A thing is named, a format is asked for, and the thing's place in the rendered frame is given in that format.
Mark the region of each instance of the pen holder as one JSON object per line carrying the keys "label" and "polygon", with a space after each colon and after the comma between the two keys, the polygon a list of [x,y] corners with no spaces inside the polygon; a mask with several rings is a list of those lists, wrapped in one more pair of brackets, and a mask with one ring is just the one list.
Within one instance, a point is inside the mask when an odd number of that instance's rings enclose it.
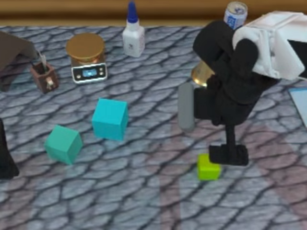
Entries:
{"label": "pen holder", "polygon": [[34,82],[42,93],[47,93],[59,87],[59,80],[54,68],[46,63],[47,71],[42,62],[33,65],[30,69]]}

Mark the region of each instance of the stone pavement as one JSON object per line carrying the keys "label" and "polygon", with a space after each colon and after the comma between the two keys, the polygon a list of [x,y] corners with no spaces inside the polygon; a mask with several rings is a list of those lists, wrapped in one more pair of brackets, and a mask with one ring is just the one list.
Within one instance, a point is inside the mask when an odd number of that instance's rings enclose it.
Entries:
{"label": "stone pavement", "polygon": [[[0,30],[33,41],[61,82],[42,95],[29,64],[21,63],[26,70],[0,93],[0,117],[21,171],[0,183],[0,230],[307,230],[307,132],[287,92],[306,82],[270,89],[237,128],[250,151],[248,167],[224,167],[218,181],[200,182],[197,155],[225,139],[209,122],[188,135],[176,125],[177,87],[199,61],[192,43],[200,28],[147,28],[138,59],[122,54],[120,27]],[[106,41],[106,82],[71,79],[64,47],[85,31]],[[93,136],[99,97],[129,103],[125,141]],[[82,134],[84,148],[73,166],[44,151],[55,124]]]}

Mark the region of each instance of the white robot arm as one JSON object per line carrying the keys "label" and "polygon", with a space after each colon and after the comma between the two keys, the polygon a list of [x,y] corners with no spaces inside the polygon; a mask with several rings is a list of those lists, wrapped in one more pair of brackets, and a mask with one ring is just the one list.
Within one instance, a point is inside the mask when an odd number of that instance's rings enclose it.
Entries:
{"label": "white robot arm", "polygon": [[274,11],[237,29],[233,47],[247,38],[259,50],[255,73],[275,79],[307,80],[307,15]]}

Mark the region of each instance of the cube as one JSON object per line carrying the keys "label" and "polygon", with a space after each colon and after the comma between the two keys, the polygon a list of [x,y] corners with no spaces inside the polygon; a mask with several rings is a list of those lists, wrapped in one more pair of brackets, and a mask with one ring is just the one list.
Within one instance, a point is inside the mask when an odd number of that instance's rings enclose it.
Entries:
{"label": "cube", "polygon": [[94,134],[99,138],[123,140],[128,124],[128,103],[100,98],[92,117]]}
{"label": "cube", "polygon": [[221,166],[210,162],[208,154],[198,155],[197,171],[199,180],[217,180],[221,173]]}
{"label": "cube", "polygon": [[76,130],[56,125],[45,141],[48,156],[66,164],[73,164],[83,143]]}

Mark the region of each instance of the blue lcd screen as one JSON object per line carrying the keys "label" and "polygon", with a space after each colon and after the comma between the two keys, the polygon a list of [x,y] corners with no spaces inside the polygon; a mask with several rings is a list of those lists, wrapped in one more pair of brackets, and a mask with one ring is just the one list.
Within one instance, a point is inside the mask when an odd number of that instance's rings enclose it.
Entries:
{"label": "blue lcd screen", "polygon": [[85,69],[82,71],[82,75],[87,78],[87,77],[93,77],[97,75],[97,71],[95,69]]}

